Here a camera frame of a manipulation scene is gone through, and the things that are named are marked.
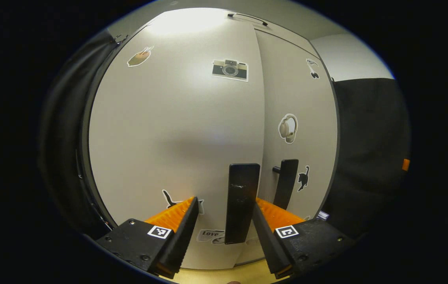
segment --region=ceiling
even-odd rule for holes
[[[318,12],[290,0],[157,0],[132,11],[110,25],[108,30],[114,37],[123,34],[118,38],[121,40],[164,11],[191,7],[229,9],[256,16],[292,30],[308,40],[332,34],[349,34]]]

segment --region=orange tag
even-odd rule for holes
[[[408,160],[408,159],[404,159],[403,160],[403,167],[402,167],[402,169],[404,170],[404,171],[408,171],[408,167],[410,166],[410,160]]]

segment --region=cabinet door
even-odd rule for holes
[[[317,214],[330,186],[336,161],[338,121],[330,78],[318,58],[277,36],[256,30],[264,75],[265,134],[258,196],[273,202],[282,160],[298,159],[296,182],[287,210],[302,218]],[[317,73],[313,78],[311,69]],[[292,143],[283,139],[279,124],[294,114],[298,130]],[[298,182],[306,174],[302,190]],[[253,224],[238,263],[263,257]]]
[[[91,113],[91,166],[118,224],[166,209],[163,189],[174,202],[204,200],[182,267],[232,268],[243,244],[200,242],[197,236],[226,227],[229,165],[262,162],[257,38],[252,25],[229,20],[226,11],[199,22],[197,13],[170,13],[179,21],[152,22],[108,67]],[[129,67],[145,47],[153,47],[148,59]],[[214,60],[225,59],[246,63],[248,81],[212,76]]]

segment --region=wooden floor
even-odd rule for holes
[[[281,279],[275,279],[275,276],[269,273],[266,260],[263,259],[232,269],[199,270],[181,268],[180,272],[175,274],[173,280],[167,280],[179,284],[227,284],[231,281],[237,281],[241,284],[269,284]]]

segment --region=white cabinet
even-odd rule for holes
[[[228,13],[195,8],[156,17],[114,58],[92,106],[91,167],[116,223],[166,209],[163,190],[174,202],[204,200],[183,268],[232,268],[263,257],[253,225],[247,243],[197,241],[200,230],[226,227],[231,163],[260,164],[258,192],[269,201],[273,166],[298,159],[301,172],[310,165],[307,188],[294,188],[288,208],[302,217],[316,214],[334,167],[336,107],[316,52],[277,25],[269,24],[272,35]],[[318,64],[319,79],[306,58]],[[216,75],[225,60],[245,69],[245,78]],[[292,144],[278,134],[287,113],[299,123]]]

